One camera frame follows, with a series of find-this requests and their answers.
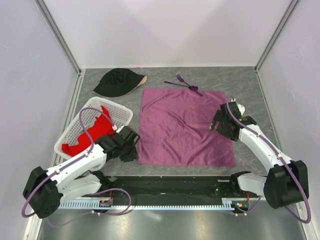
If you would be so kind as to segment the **purple cloth napkin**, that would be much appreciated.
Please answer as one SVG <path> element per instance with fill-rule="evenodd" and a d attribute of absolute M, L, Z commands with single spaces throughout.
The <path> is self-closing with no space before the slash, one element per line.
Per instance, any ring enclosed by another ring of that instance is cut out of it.
<path fill-rule="evenodd" d="M 142 92 L 138 162 L 175 167 L 235 167 L 233 142 L 209 129 L 223 91 L 145 88 Z"/>

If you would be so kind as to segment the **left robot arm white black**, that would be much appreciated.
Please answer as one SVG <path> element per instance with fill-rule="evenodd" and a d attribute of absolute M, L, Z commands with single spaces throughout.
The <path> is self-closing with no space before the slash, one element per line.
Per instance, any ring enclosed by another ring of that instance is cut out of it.
<path fill-rule="evenodd" d="M 112 159 L 128 162 L 138 157 L 136 144 L 140 136 L 128 125 L 115 133 L 99 137 L 87 149 L 69 160 L 43 169 L 34 168 L 22 192 L 26 202 L 22 216 L 36 215 L 45 219 L 61 204 L 85 195 L 106 196 L 110 191 L 108 182 L 94 173 Z"/>

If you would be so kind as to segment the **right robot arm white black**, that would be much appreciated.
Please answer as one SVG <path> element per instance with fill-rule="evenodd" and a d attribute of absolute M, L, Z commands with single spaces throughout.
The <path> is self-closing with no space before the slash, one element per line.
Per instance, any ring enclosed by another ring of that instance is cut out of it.
<path fill-rule="evenodd" d="M 235 197 L 251 192 L 278 209 L 309 198 L 308 168 L 281 152 L 251 116 L 243 116 L 235 101 L 223 103 L 209 129 L 234 142 L 245 144 L 264 166 L 267 176 L 242 171 L 232 174 L 229 191 Z"/>

